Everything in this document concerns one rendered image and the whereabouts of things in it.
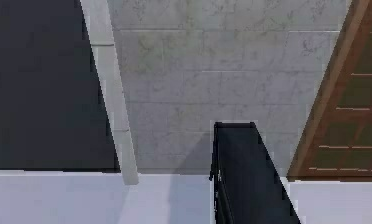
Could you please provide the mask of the brown wooden room door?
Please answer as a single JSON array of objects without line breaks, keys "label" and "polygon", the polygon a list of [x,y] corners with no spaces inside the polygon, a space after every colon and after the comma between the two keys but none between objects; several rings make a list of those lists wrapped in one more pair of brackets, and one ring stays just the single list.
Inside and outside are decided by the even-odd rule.
[{"label": "brown wooden room door", "polygon": [[351,0],[287,179],[372,182],[372,0]]}]

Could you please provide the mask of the white door frame post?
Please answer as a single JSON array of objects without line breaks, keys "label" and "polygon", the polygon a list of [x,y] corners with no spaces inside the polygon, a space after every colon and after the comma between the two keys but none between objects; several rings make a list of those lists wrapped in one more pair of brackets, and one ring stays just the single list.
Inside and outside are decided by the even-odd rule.
[{"label": "white door frame post", "polygon": [[108,0],[80,0],[125,185],[139,176]]}]

